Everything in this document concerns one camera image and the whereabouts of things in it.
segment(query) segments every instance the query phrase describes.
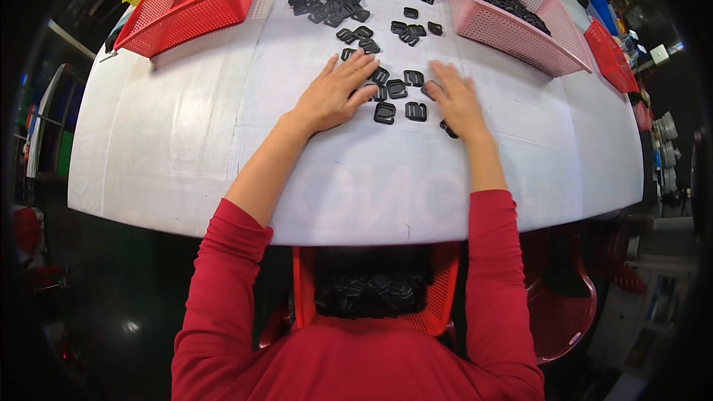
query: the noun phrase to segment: pink plastic basket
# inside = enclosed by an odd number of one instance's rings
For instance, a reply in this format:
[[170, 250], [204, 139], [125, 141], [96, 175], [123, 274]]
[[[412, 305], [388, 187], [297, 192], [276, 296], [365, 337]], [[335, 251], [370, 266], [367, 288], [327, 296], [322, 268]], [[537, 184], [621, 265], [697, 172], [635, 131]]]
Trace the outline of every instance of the pink plastic basket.
[[482, 0], [449, 0], [456, 33], [490, 45], [552, 77], [585, 70], [592, 63], [584, 40], [561, 0], [520, 0], [540, 16], [552, 36]]

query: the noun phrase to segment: white table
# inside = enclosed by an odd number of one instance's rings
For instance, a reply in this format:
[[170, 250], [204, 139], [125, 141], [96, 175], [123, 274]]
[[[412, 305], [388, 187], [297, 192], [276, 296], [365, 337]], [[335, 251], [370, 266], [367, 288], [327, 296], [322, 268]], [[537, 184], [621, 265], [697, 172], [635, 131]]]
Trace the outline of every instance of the white table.
[[[620, 209], [642, 198], [642, 153], [628, 99], [599, 72], [553, 79], [453, 33], [447, 0], [362, 0], [392, 78], [426, 61], [472, 76], [527, 231]], [[443, 24], [410, 48], [389, 31], [404, 6]], [[354, 29], [360, 23], [347, 22]], [[253, 0], [248, 18], [151, 60], [124, 49], [91, 70], [74, 138], [68, 205], [123, 223], [202, 236], [235, 175], [344, 43], [295, 17], [287, 0]], [[466, 237], [463, 144], [439, 128], [436, 103], [409, 87], [305, 148], [272, 217], [273, 244], [417, 244]], [[425, 123], [404, 116], [429, 107]]]

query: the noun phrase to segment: red plastic basket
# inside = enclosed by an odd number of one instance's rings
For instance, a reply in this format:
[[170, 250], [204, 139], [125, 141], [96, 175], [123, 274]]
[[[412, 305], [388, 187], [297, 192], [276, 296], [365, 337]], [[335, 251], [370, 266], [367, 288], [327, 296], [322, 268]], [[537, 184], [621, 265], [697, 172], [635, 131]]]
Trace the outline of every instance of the red plastic basket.
[[114, 44], [150, 58], [207, 32], [243, 22], [253, 0], [141, 0]]
[[508, 53], [549, 76], [593, 71], [585, 42], [561, 0], [519, 0], [552, 36], [482, 0], [449, 0], [456, 33]]
[[426, 288], [426, 308], [417, 314], [408, 314], [385, 319], [341, 319], [318, 314], [315, 307], [315, 250], [292, 248], [292, 275], [294, 278], [293, 328], [308, 325], [331, 325], [355, 333], [373, 331], [377, 328], [408, 328], [440, 336], [446, 331], [450, 319], [450, 306], [456, 291], [460, 244], [450, 242], [435, 244], [433, 251], [433, 284]]
[[624, 52], [612, 39], [609, 31], [601, 23], [594, 20], [584, 33], [584, 37], [592, 49], [602, 76], [607, 78], [621, 93], [638, 92], [639, 86], [631, 73], [631, 67], [626, 62]]

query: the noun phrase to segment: red basket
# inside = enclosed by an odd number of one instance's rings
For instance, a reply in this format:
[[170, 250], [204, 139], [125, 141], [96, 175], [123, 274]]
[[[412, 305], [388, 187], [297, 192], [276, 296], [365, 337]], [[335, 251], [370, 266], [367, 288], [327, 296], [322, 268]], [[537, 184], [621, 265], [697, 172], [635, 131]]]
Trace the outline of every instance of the red basket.
[[595, 19], [584, 33], [602, 75], [621, 93], [638, 92], [639, 86], [626, 62], [624, 52], [601, 23]]
[[450, 306], [456, 291], [460, 244], [450, 242], [435, 244], [433, 251], [433, 284], [426, 288], [426, 309], [417, 314], [401, 315], [385, 319], [341, 319], [318, 314], [315, 307], [315, 250], [292, 248], [292, 275], [294, 277], [293, 328], [308, 325], [331, 325], [355, 333], [373, 331], [377, 328], [408, 328], [440, 336], [446, 331], [450, 319]]
[[243, 22], [253, 0], [141, 0], [115, 49], [150, 58], [207, 32]]

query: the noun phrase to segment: woman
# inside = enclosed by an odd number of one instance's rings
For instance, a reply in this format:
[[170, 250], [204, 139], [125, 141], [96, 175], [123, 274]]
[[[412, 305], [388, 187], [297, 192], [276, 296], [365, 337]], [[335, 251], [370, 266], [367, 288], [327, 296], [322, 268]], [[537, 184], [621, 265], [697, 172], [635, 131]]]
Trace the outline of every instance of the woman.
[[542, 400], [522, 279], [515, 203], [473, 80], [430, 63], [428, 92], [466, 144], [471, 164], [468, 361], [413, 330], [352, 334], [314, 325], [253, 352], [253, 283], [272, 237], [284, 181], [307, 140], [349, 120], [377, 92], [349, 93], [379, 66], [360, 49], [337, 56], [284, 114], [220, 201], [195, 261], [183, 330], [175, 338], [174, 400]]

